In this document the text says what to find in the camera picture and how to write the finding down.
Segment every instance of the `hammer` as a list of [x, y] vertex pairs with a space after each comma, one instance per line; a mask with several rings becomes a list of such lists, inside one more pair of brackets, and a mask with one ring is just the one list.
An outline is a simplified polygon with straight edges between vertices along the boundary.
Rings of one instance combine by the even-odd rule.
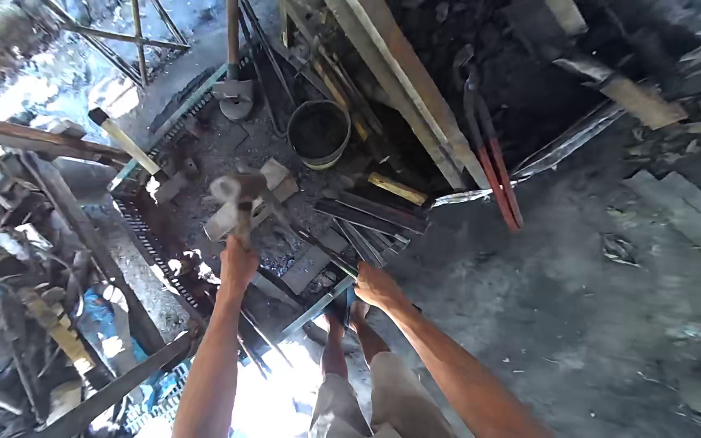
[[221, 202], [237, 204], [237, 224], [232, 233], [242, 247], [250, 249], [251, 211], [253, 201], [267, 190], [267, 179], [261, 174], [222, 176], [209, 185], [209, 191]]

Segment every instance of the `hammer head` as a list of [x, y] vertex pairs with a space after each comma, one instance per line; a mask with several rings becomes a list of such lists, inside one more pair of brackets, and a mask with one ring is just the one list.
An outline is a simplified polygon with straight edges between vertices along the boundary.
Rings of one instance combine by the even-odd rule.
[[261, 174], [224, 175], [210, 183], [209, 191], [221, 202], [251, 203], [267, 189], [267, 179]]

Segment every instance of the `hand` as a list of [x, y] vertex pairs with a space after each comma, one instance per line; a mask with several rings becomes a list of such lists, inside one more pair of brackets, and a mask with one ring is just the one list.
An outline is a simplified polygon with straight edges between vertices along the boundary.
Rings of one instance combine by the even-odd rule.
[[230, 292], [242, 293], [253, 280], [258, 269], [258, 253], [253, 248], [245, 250], [233, 234], [226, 240], [226, 249], [220, 253], [220, 284]]
[[410, 300], [402, 292], [399, 284], [384, 270], [367, 262], [358, 264], [356, 295], [366, 303], [386, 311], [397, 306], [410, 305]]

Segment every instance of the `foot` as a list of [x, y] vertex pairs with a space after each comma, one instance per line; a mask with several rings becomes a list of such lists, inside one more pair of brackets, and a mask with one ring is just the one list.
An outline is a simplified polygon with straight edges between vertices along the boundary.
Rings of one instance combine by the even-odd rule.
[[326, 333], [329, 334], [330, 337], [338, 337], [342, 338], [343, 335], [345, 335], [345, 326], [343, 325], [343, 322], [337, 318], [337, 315], [335, 312], [327, 312], [323, 314], [323, 318], [326, 321]]
[[367, 312], [369, 312], [369, 304], [357, 299], [350, 304], [350, 310], [348, 311], [348, 326], [350, 326], [353, 331], [358, 333], [356, 327], [365, 323], [365, 318], [367, 317]]

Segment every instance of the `forearm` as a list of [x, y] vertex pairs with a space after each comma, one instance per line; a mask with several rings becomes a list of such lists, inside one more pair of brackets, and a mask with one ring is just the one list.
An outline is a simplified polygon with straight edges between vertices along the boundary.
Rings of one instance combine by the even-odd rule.
[[548, 436], [486, 367], [413, 305], [392, 303], [383, 310], [413, 345], [448, 403], [475, 436]]
[[244, 288], [225, 282], [180, 400], [172, 435], [226, 436], [237, 391], [237, 326]]

